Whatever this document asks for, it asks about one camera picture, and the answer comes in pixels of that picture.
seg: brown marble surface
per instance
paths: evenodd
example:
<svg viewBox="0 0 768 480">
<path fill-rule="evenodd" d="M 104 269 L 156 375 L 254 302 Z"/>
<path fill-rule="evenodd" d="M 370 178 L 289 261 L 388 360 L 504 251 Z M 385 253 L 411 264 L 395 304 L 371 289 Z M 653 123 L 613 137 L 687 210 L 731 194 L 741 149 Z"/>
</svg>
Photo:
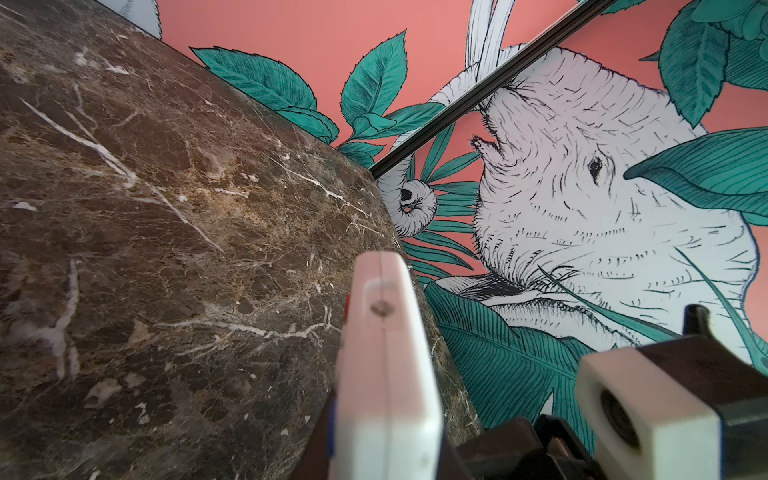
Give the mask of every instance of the brown marble surface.
<svg viewBox="0 0 768 480">
<path fill-rule="evenodd" d="M 370 176 L 97 2 L 0 0 L 0 66 L 0 478 L 285 478 L 400 251 Z"/>
</svg>

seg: black metal strip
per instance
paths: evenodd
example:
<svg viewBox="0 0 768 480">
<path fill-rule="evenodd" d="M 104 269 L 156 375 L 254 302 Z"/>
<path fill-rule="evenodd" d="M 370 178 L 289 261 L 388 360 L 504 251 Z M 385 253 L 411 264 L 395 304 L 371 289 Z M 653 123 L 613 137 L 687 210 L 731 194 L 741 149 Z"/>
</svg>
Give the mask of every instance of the black metal strip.
<svg viewBox="0 0 768 480">
<path fill-rule="evenodd" d="M 444 108 L 429 123 L 418 129 L 408 140 L 402 142 L 396 149 L 372 165 L 369 171 L 373 178 L 379 179 L 395 165 L 415 153 L 423 144 L 457 121 L 462 115 L 470 112 L 477 104 L 506 85 L 521 71 L 552 48 L 557 47 L 614 2 L 616 0 L 584 0 L 576 8 L 573 8 L 523 47 L 517 55 L 507 60 L 501 67 L 472 87 L 470 91 L 463 94 L 456 102 Z"/>
</svg>

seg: marble table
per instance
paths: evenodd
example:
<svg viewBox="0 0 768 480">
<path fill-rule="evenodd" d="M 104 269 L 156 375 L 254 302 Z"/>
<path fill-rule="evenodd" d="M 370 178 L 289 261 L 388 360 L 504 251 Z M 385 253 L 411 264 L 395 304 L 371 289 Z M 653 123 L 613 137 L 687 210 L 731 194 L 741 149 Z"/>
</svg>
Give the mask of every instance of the marble table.
<svg viewBox="0 0 768 480">
<path fill-rule="evenodd" d="M 0 0 L 0 66 L 0 478 L 287 477 L 402 252 L 368 172 L 97 2 Z"/>
</svg>

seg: black trim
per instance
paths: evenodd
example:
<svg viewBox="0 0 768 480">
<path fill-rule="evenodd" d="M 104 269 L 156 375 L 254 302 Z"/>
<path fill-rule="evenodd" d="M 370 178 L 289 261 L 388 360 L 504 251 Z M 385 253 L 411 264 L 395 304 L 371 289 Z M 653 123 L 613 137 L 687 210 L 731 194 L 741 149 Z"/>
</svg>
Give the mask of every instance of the black trim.
<svg viewBox="0 0 768 480">
<path fill-rule="evenodd" d="M 384 158 L 372 165 L 369 171 L 373 178 L 378 180 L 395 165 L 414 154 L 423 144 L 457 121 L 462 115 L 470 112 L 477 104 L 485 100 L 500 87 L 506 85 L 542 55 L 560 45 L 571 34 L 605 11 L 614 2 L 616 0 L 584 0 L 577 7 L 573 8 L 560 20 L 524 46 L 517 55 L 510 58 L 488 77 L 477 83 L 456 102 L 444 108 L 429 123 L 411 135 L 408 140 L 402 142 L 396 149 L 390 151 Z"/>
</svg>

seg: elephant eye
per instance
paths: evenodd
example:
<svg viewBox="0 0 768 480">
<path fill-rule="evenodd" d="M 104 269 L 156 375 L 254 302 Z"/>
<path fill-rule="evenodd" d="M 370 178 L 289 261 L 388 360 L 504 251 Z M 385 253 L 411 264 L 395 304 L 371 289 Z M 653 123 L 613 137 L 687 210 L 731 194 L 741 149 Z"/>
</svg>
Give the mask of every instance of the elephant eye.
<svg viewBox="0 0 768 480">
<path fill-rule="evenodd" d="M 603 170 L 603 161 L 599 158 L 595 158 L 593 161 L 589 162 L 587 168 L 589 168 L 589 174 L 592 176 L 592 181 L 597 185 L 598 175 L 600 174 L 600 170 Z"/>
</svg>

